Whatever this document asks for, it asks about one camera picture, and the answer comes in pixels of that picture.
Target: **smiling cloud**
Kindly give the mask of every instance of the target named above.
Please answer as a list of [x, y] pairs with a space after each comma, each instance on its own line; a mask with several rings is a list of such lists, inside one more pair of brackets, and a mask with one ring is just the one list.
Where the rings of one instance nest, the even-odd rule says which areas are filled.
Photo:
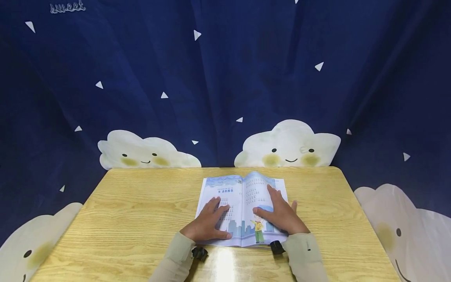
[[126, 130], [113, 130], [107, 141], [97, 144], [100, 164], [106, 170], [113, 167], [201, 167], [200, 161], [189, 154], [179, 152], [171, 144], [157, 137], [142, 139]]
[[451, 218], [416, 208], [391, 184], [354, 194], [402, 281], [450, 281]]
[[0, 247], [1, 280], [29, 281], [81, 207], [71, 203], [54, 216], [35, 217], [14, 231]]
[[284, 120], [271, 131], [248, 137], [235, 166], [328, 166], [340, 141], [333, 134], [315, 134], [302, 121]]

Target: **wrist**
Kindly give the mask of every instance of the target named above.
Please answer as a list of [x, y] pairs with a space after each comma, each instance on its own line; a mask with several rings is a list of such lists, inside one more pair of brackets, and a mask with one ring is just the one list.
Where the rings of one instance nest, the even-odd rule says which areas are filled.
[[196, 242], [196, 235], [194, 232], [190, 230], [190, 228], [187, 228], [187, 226], [183, 227], [182, 230], [180, 230], [180, 233], [185, 236], [188, 239], [193, 240]]
[[298, 234], [298, 233], [310, 233], [310, 230], [307, 228], [307, 226], [302, 222], [297, 222], [296, 224], [293, 224], [292, 228], [290, 230], [287, 230], [288, 235]]

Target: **wooden table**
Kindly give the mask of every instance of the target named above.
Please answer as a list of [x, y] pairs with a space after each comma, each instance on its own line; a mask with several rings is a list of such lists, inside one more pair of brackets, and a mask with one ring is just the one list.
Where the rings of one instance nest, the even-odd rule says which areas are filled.
[[[252, 170], [285, 179], [330, 281], [399, 281], [339, 169], [259, 167], [109, 171], [32, 282], [146, 282], [172, 236], [193, 220], [202, 179]], [[213, 246], [208, 252], [187, 281], [295, 281], [286, 256]]]

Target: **book page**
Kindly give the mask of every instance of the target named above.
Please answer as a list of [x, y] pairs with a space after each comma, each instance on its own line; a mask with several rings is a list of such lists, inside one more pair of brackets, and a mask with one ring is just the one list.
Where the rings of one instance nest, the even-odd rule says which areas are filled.
[[229, 240], [210, 240], [199, 242], [204, 245], [220, 245], [220, 246], [240, 246], [241, 245], [241, 219], [242, 219], [242, 192], [243, 178], [239, 175], [229, 175], [220, 177], [208, 177], [203, 179], [202, 190], [199, 197], [196, 217], [202, 211], [206, 203], [213, 197], [220, 197], [220, 206], [230, 205], [225, 212], [216, 229], [227, 231], [232, 235]]
[[255, 215], [252, 211], [255, 207], [272, 212], [273, 205], [267, 185], [280, 190], [282, 197], [288, 202], [285, 183], [283, 179], [266, 177], [256, 171], [243, 178], [243, 239], [241, 246], [268, 245], [273, 241], [283, 242], [287, 234], [277, 229], [268, 221]]

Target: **beige sleeve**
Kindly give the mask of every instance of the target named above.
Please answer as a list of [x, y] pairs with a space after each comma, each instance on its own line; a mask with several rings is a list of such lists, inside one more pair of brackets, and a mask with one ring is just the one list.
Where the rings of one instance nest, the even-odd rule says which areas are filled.
[[282, 246], [288, 254], [291, 271], [298, 282], [329, 281], [318, 244], [312, 233], [290, 235]]
[[183, 282], [193, 263], [191, 250], [195, 243], [180, 232], [172, 239], [165, 256], [156, 267], [149, 282]]

